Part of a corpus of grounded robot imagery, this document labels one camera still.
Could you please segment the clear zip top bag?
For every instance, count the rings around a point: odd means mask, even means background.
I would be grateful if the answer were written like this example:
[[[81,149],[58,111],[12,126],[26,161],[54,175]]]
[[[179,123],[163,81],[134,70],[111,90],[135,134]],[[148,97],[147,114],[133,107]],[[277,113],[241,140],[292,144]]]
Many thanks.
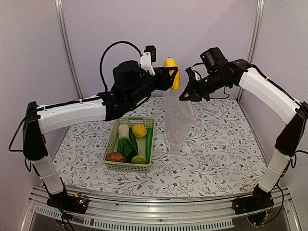
[[[189,125],[195,122],[194,112],[190,101],[180,101],[179,93],[169,89],[164,93],[165,123],[164,133],[167,147],[171,152],[179,151],[184,144]]]

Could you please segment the green cucumber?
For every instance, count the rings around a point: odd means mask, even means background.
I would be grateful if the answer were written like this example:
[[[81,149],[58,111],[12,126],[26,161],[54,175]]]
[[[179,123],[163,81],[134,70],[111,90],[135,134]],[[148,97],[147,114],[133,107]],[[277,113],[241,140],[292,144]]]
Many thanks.
[[[154,130],[152,128],[149,128],[147,130],[147,136],[146,136],[145,157],[148,163],[150,163],[150,157],[151,157],[153,131]]]

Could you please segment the yellow lemon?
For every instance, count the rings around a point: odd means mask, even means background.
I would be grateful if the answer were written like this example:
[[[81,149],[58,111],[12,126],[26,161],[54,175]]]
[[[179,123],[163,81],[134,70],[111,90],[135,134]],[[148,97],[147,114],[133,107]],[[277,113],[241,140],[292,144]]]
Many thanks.
[[[147,129],[143,124],[136,124],[132,128],[134,136],[138,139],[142,139],[147,135]]]

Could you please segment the yellow green mango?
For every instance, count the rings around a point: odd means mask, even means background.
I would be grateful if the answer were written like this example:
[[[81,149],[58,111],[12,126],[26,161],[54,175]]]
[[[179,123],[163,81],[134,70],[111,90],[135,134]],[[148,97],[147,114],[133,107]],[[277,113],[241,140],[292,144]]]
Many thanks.
[[[148,164],[148,160],[146,157],[141,155],[136,155],[131,160],[132,164]]]

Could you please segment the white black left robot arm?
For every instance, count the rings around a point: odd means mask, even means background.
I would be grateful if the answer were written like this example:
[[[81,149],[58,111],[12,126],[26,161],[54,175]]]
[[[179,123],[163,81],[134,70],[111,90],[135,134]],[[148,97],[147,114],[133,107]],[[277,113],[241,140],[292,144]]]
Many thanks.
[[[125,61],[113,69],[114,84],[110,91],[64,103],[28,104],[26,115],[19,124],[23,133],[20,151],[32,163],[61,209],[70,207],[71,197],[64,193],[64,184],[48,155],[44,134],[80,123],[119,119],[144,103],[155,90],[168,90],[177,72],[176,66],[153,68],[136,61]]]

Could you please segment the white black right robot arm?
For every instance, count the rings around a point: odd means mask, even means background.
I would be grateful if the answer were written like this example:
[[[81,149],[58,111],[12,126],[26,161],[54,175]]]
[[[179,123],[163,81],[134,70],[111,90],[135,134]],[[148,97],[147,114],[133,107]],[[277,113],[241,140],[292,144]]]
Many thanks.
[[[245,59],[229,61],[218,47],[200,54],[207,75],[202,77],[186,68],[188,83],[180,101],[199,102],[210,100],[210,94],[224,87],[237,86],[263,103],[277,119],[282,129],[275,139],[273,154],[267,169],[255,186],[249,206],[259,210],[267,203],[270,192],[287,172],[291,159],[303,137],[308,121],[308,104],[299,101],[267,77],[255,64]]]

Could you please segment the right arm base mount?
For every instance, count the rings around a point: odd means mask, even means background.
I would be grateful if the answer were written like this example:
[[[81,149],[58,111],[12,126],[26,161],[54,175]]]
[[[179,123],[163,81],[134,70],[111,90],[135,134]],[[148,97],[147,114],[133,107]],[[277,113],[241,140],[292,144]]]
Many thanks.
[[[232,202],[232,209],[236,215],[246,214],[248,222],[253,226],[262,226],[269,218],[274,206],[271,194],[261,196],[239,196]]]

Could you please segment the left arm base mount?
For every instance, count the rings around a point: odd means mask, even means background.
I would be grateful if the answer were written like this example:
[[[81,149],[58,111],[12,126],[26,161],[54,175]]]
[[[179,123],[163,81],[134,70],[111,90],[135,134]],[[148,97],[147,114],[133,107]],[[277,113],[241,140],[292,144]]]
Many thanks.
[[[50,195],[47,200],[48,206],[78,214],[86,214],[88,204],[89,198],[81,193],[69,195],[67,192],[61,192]]]

